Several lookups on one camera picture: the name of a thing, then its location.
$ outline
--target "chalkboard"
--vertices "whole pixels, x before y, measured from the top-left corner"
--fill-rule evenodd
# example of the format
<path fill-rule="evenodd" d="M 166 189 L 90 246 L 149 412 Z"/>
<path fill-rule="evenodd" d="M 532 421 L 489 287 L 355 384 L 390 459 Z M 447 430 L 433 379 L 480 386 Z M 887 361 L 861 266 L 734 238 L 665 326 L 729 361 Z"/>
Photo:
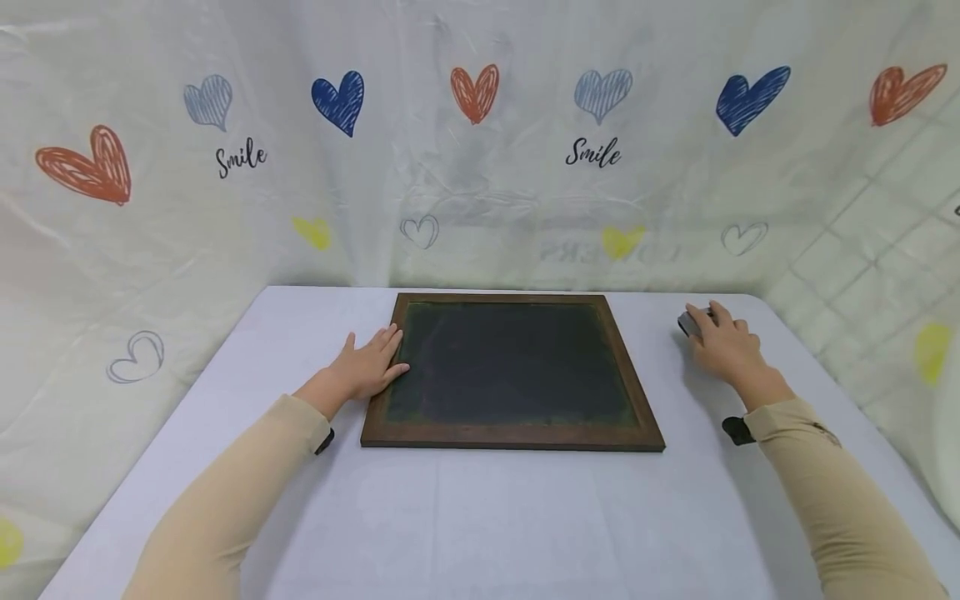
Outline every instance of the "chalkboard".
<path fill-rule="evenodd" d="M 663 450 L 602 296 L 398 296 L 363 445 Z"/>

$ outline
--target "red heart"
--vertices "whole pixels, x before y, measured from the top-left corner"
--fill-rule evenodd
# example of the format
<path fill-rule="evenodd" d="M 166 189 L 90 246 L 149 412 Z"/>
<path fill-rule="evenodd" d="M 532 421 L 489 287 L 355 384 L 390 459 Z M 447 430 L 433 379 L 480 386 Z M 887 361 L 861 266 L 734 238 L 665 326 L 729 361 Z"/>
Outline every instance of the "red heart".
<path fill-rule="evenodd" d="M 122 206 L 130 199 L 130 168 L 117 134 L 106 125 L 90 131 L 91 161 L 66 148 L 36 151 L 36 164 L 50 179 L 90 198 Z"/>
<path fill-rule="evenodd" d="M 945 64 L 935 64 L 903 82 L 903 69 L 892 66 L 880 73 L 870 90 L 870 113 L 882 127 L 901 118 L 924 101 L 947 74 Z"/>
<path fill-rule="evenodd" d="M 490 112 L 498 87 L 500 87 L 500 71 L 495 64 L 488 64 L 480 71 L 476 85 L 473 84 L 467 71 L 459 66 L 450 73 L 453 97 L 457 100 L 457 106 L 473 125 L 483 121 Z"/>

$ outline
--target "black wristband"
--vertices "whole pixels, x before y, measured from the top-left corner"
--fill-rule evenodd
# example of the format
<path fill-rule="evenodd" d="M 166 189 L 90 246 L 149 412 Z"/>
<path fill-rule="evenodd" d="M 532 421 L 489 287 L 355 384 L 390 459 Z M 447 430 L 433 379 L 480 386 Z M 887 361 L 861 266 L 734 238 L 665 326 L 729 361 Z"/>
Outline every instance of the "black wristband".
<path fill-rule="evenodd" d="M 750 433 L 750 427 L 740 417 L 727 417 L 723 419 L 723 430 L 727 432 L 734 445 L 756 444 L 754 434 Z"/>
<path fill-rule="evenodd" d="M 320 453 L 326 450 L 326 447 L 329 446 L 331 442 L 333 442 L 333 437 L 334 437 L 333 427 L 330 427 L 330 433 L 326 435 L 326 439 L 322 444 L 320 444 L 320 447 L 317 448 L 317 451 L 314 452 L 314 454 L 316 454 L 317 456 L 320 456 Z"/>

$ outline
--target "yellow heart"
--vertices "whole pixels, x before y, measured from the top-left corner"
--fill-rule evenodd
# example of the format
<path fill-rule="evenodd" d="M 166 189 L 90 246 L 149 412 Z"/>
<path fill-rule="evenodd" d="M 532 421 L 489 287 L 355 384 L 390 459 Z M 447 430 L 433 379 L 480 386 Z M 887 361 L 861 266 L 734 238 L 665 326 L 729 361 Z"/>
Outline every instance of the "yellow heart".
<path fill-rule="evenodd" d="M 16 563 L 22 551 L 23 532 L 0 516 L 0 569 Z"/>
<path fill-rule="evenodd" d="M 926 385 L 934 388 L 944 367 L 953 332 L 944 324 L 931 323 L 917 334 L 913 343 L 913 364 Z"/>
<path fill-rule="evenodd" d="M 323 219 L 307 221 L 294 217 L 294 229 L 317 250 L 326 250 L 330 247 L 330 227 Z"/>
<path fill-rule="evenodd" d="M 610 260 L 624 258 L 636 248 L 646 231 L 645 227 L 631 229 L 626 233 L 618 228 L 606 228 L 603 230 L 603 249 L 607 251 Z"/>

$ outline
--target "white backdrop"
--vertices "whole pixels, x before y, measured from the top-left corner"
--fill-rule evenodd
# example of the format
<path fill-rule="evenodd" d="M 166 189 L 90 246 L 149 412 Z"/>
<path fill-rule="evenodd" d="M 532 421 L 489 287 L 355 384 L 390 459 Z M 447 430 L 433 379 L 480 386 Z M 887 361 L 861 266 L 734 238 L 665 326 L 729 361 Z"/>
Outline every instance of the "white backdrop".
<path fill-rule="evenodd" d="M 758 294 L 960 520 L 958 31 L 955 0 L 6 3 L 0 595 L 271 283 Z"/>

